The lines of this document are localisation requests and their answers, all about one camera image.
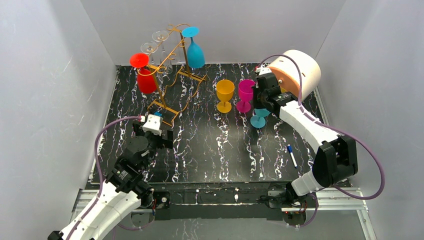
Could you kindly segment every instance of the gold metal rack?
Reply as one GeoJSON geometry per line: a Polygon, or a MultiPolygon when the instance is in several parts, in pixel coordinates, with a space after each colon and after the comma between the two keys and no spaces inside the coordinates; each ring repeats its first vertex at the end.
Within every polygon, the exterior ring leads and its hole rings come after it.
{"type": "MultiPolygon", "coordinates": [[[[181,37],[181,41],[179,41],[179,43],[174,47],[174,49],[169,53],[169,55],[158,66],[154,66],[154,65],[148,64],[147,67],[150,69],[150,74],[147,74],[147,75],[141,74],[140,73],[140,69],[137,69],[137,73],[140,74],[141,76],[151,76],[151,75],[153,75],[154,84],[156,84],[156,89],[159,92],[159,96],[160,96],[161,103],[159,102],[159,98],[156,98],[152,103],[150,103],[150,105],[147,107],[147,110],[149,110],[152,107],[152,105],[154,104],[154,105],[157,105],[157,106],[159,106],[159,107],[161,107],[161,108],[163,108],[165,110],[168,110],[171,113],[173,113],[174,114],[174,117],[172,118],[172,120],[171,120],[170,123],[169,122],[166,122],[164,120],[162,121],[163,123],[165,123],[165,124],[167,124],[167,125],[169,125],[171,127],[173,126],[174,120],[178,116],[178,114],[180,114],[181,112],[183,112],[184,110],[186,110],[187,106],[189,105],[190,100],[197,94],[197,92],[199,90],[200,84],[203,81],[206,80],[206,75],[204,75],[203,77],[200,77],[200,76],[194,75],[194,74],[192,74],[190,72],[189,61],[187,59],[187,52],[186,52],[186,41],[185,41],[185,38],[183,37],[183,34],[182,34],[183,31],[180,30],[180,29],[178,29],[178,27],[180,27],[180,26],[188,26],[188,27],[190,27],[190,25],[188,25],[188,24],[178,24],[177,26],[174,26],[172,24],[168,24],[168,27],[166,28],[166,30],[169,31],[168,35],[171,35],[172,33],[176,32],[176,33],[179,33],[179,36],[181,37]],[[166,67],[164,66],[165,61],[168,61],[168,60],[171,61],[171,60],[174,60],[175,59],[174,57],[177,56],[177,54],[174,53],[174,52],[175,52],[175,50],[178,47],[179,48],[182,48],[182,50],[184,52],[185,67],[181,66],[181,68],[175,74],[175,79],[174,79],[173,83],[171,85],[166,85],[165,86],[165,91],[162,93],[161,88],[159,87],[158,81],[156,80],[155,74],[156,73],[158,73],[158,74],[163,74],[164,73],[164,71],[166,70],[166,67]],[[196,81],[199,82],[197,84],[196,91],[192,95],[189,95],[188,96],[187,103],[179,111],[172,109],[169,105],[167,105],[167,103],[165,101],[165,94],[167,93],[167,89],[168,89],[168,87],[170,88],[170,87],[172,87],[172,86],[175,85],[175,83],[177,82],[177,79],[178,79],[178,75],[183,75],[183,76],[189,77],[189,78],[191,78],[191,79],[196,80],[196,81]]],[[[163,42],[164,41],[161,41],[157,45],[157,47],[155,49],[153,49],[151,52],[154,53],[163,42]]]]}

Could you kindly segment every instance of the magenta wine glass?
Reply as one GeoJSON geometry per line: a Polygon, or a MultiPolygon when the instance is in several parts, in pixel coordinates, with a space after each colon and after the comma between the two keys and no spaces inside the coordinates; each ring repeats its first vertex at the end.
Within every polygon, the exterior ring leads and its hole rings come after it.
{"type": "Polygon", "coordinates": [[[253,85],[255,85],[255,81],[252,79],[244,79],[238,84],[238,96],[241,101],[235,107],[240,113],[247,113],[252,108],[249,101],[253,99],[253,85]]]}

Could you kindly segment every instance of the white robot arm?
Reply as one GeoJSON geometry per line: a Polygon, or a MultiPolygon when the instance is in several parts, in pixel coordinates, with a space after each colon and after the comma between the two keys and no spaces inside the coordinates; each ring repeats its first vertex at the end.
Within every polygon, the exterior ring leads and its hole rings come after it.
{"type": "Polygon", "coordinates": [[[126,215],[141,206],[141,199],[138,198],[135,192],[116,192],[116,189],[116,186],[111,182],[105,182],[101,196],[99,197],[96,194],[76,219],[60,231],[62,236],[57,237],[61,237],[64,240],[67,239],[75,223],[80,221],[78,227],[69,238],[70,240],[102,240],[126,215]],[[92,205],[93,208],[81,220],[82,215],[92,205]]]}
{"type": "Polygon", "coordinates": [[[312,170],[293,180],[286,186],[285,201],[293,201],[309,193],[327,188],[358,172],[356,143],[348,136],[319,126],[301,110],[297,97],[291,92],[282,92],[276,75],[268,68],[257,69],[256,85],[253,87],[253,107],[268,109],[283,122],[292,126],[315,151],[312,170]]]}
{"type": "Polygon", "coordinates": [[[130,212],[152,204],[154,189],[143,180],[143,170],[158,148],[173,147],[172,131],[164,139],[161,123],[160,116],[150,114],[145,124],[132,124],[135,137],[106,176],[101,194],[96,194],[75,220],[61,231],[53,231],[47,240],[102,240],[130,212]]]}

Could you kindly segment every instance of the white wall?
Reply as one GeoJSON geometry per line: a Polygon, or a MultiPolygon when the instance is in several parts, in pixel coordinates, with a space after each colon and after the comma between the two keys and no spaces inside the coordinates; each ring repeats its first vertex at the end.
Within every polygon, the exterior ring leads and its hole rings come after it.
{"type": "Polygon", "coordinates": [[[207,63],[255,63],[289,49],[315,57],[345,1],[81,0],[116,65],[168,24],[199,27],[207,63]]]}
{"type": "Polygon", "coordinates": [[[0,2],[0,239],[69,223],[116,68],[79,0],[0,2]]]}
{"type": "MultiPolygon", "coordinates": [[[[384,166],[384,192],[367,201],[378,239],[423,239],[424,2],[348,0],[317,62],[330,123],[365,140],[384,166]]],[[[358,161],[353,182],[371,195],[378,169],[362,148],[358,161]]]]}

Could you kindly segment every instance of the black marbled surface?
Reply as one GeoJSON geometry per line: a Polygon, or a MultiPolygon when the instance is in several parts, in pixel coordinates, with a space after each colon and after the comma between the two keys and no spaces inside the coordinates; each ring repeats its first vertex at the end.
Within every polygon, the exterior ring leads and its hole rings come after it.
{"type": "MultiPolygon", "coordinates": [[[[146,171],[149,182],[228,182],[228,181],[291,181],[308,172],[315,154],[308,143],[287,123],[274,115],[267,117],[262,129],[250,125],[252,110],[239,113],[235,104],[240,100],[237,85],[242,79],[255,79],[256,64],[207,64],[194,69],[198,76],[207,75],[207,81],[199,87],[188,108],[174,122],[174,148],[161,149],[155,161],[146,171]],[[234,82],[236,90],[230,101],[233,109],[223,114],[216,110],[219,102],[216,84],[219,80],[234,82]],[[299,167],[293,166],[287,145],[293,152],[299,167]]],[[[164,76],[162,88],[174,81],[176,67],[170,76],[164,76]]],[[[116,119],[147,115],[147,106],[159,95],[144,95],[137,86],[137,72],[130,66],[118,69],[116,86],[110,104],[107,123],[116,119]]],[[[181,76],[165,99],[174,109],[181,109],[198,82],[181,76]]],[[[321,118],[317,101],[312,93],[303,105],[321,118]]],[[[100,144],[102,171],[110,171],[122,153],[123,146],[133,134],[132,123],[122,122],[104,134],[100,144]]],[[[99,176],[94,172],[93,183],[99,176]]]]}

